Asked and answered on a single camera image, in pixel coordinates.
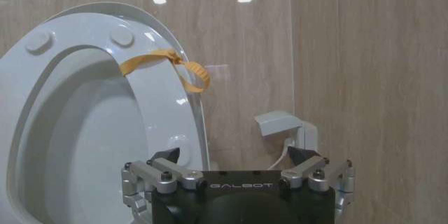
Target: white cable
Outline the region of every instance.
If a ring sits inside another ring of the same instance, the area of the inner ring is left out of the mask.
[[[283,151],[281,151],[281,155],[280,155],[280,158],[277,159],[277,161],[269,166],[268,170],[272,170],[277,164],[281,162],[281,160],[285,158],[287,154],[288,154],[288,146],[293,146],[293,143],[292,143],[292,139],[291,138],[287,138],[285,139],[285,142],[284,142],[284,145],[283,145]]]

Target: yellow strap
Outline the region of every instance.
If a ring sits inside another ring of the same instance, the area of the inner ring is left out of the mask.
[[[193,93],[201,93],[209,85],[209,75],[205,70],[205,68],[196,62],[184,62],[181,57],[176,54],[176,51],[173,49],[161,49],[161,50],[155,50],[152,51],[148,55],[140,55],[129,60],[127,60],[124,63],[120,65],[120,71],[123,73],[123,76],[125,76],[128,73],[132,73],[132,71],[143,64],[147,62],[151,62],[153,60],[161,60],[161,59],[168,59],[172,65],[184,65],[185,68],[195,73],[199,78],[201,78],[204,82],[204,87],[199,88],[195,85],[192,85],[179,74],[176,67],[173,66],[180,81],[184,85],[184,88],[187,91],[193,92]]]

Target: robotic hand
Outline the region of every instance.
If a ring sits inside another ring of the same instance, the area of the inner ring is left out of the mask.
[[[353,201],[351,161],[331,164],[288,149],[296,167],[265,171],[197,171],[176,165],[179,149],[121,169],[123,202],[135,224],[333,224]]]

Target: silver metal bracket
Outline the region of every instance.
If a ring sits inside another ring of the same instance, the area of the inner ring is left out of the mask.
[[[169,162],[164,158],[156,158],[152,161],[152,166],[171,172],[180,182],[184,189],[196,190],[204,185],[204,174],[197,170],[189,170]]]
[[[320,156],[313,156],[307,159],[296,167],[281,171],[281,181],[289,189],[301,187],[303,178],[308,177],[308,174],[325,166],[325,159]]]
[[[121,169],[123,203],[132,209],[136,224],[151,224],[152,192],[173,193],[177,182],[188,190],[200,189],[205,185],[200,171],[185,169],[164,158],[125,164]]]
[[[344,209],[355,201],[355,168],[352,162],[327,165],[315,170],[308,176],[308,186],[316,192],[324,192],[333,187],[335,199],[335,222],[340,223]]]

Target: tiled wall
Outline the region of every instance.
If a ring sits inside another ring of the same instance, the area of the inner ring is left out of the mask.
[[[448,223],[448,0],[292,0],[296,113],[357,167],[348,223]]]
[[[261,139],[253,116],[293,112],[289,0],[0,0],[0,55],[53,14],[97,1],[124,2],[152,13],[189,59],[207,66],[207,133],[220,168],[268,167],[283,140]]]

